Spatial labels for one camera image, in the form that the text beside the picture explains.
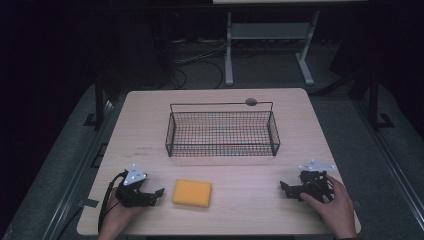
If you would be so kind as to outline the person's left hand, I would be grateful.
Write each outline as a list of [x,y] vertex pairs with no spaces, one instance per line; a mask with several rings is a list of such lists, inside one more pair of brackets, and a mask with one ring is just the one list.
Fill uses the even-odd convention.
[[107,202],[107,213],[99,231],[98,240],[116,240],[131,221],[143,211],[143,207],[123,206],[116,198],[116,188],[113,188]]

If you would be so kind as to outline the aluminium floor rail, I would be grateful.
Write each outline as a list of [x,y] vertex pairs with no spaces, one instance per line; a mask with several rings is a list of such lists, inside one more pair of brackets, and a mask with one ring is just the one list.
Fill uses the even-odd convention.
[[105,104],[96,108],[95,114],[89,114],[87,117],[86,126],[93,126],[94,131],[91,134],[90,141],[88,142],[85,152],[83,153],[80,161],[73,172],[72,177],[68,182],[63,196],[61,197],[53,217],[43,234],[42,240],[59,240],[61,234],[65,229],[65,225],[71,221],[67,220],[67,216],[72,209],[73,202],[76,198],[79,184],[83,178],[85,171],[95,161],[97,152],[101,149],[101,138],[103,135],[103,125],[108,121],[111,112],[113,111],[113,104],[107,100]]
[[408,207],[410,208],[412,215],[416,219],[420,229],[424,232],[424,202],[419,198],[417,192],[411,185],[404,171],[401,169],[395,154],[390,149],[379,128],[374,127],[368,120],[367,111],[363,104],[355,101],[353,105],[358,111],[361,119],[364,121],[368,132],[376,142],[380,152],[382,153],[385,160],[385,165],[391,175],[394,177],[395,182],[398,185]]

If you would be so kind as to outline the yellow sponge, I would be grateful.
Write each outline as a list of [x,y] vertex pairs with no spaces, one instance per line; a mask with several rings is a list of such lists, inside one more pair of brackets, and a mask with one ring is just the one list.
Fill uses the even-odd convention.
[[208,208],[211,192],[211,183],[177,179],[172,201],[174,204]]

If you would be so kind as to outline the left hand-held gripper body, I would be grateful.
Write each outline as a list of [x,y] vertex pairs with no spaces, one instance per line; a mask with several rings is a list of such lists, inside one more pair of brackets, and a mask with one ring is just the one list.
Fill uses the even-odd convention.
[[116,198],[125,207],[145,207],[146,197],[140,191],[140,187],[147,179],[147,174],[141,171],[136,164],[125,171],[124,179],[118,185]]

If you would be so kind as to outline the person's right hand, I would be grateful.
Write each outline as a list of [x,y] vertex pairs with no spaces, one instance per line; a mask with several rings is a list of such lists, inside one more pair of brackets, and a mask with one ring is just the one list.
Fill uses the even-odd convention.
[[320,214],[336,240],[357,238],[353,201],[341,182],[329,175],[327,179],[334,191],[331,202],[321,203],[307,193],[301,193],[300,197]]

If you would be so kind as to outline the white metal desk frame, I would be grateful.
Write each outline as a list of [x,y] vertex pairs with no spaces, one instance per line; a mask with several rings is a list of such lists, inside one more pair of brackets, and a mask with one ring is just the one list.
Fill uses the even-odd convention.
[[320,11],[313,13],[309,22],[300,23],[236,23],[232,13],[227,14],[226,53],[224,57],[225,84],[234,84],[232,66],[232,44],[236,40],[303,40],[302,50],[295,54],[305,84],[312,86],[313,77],[306,63],[306,57],[312,42]]

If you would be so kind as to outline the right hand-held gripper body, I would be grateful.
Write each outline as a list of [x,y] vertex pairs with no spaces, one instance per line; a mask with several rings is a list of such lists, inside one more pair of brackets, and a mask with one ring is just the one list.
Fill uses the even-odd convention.
[[314,159],[300,165],[299,178],[304,187],[304,192],[321,203],[332,201],[334,191],[326,175],[328,171],[335,169],[336,166],[334,164],[323,163]]

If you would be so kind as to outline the black metal post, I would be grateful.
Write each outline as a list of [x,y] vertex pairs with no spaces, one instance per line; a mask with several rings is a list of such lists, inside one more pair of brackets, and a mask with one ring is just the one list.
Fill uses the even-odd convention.
[[97,74],[94,82],[94,92],[95,92],[95,112],[89,114],[86,117],[84,126],[93,126],[95,130],[98,130],[104,120],[104,98],[103,98],[103,88],[101,83],[100,74]]
[[371,75],[368,98],[368,121],[375,131],[381,128],[393,128],[394,124],[386,113],[380,113],[379,103],[379,79],[375,73]]

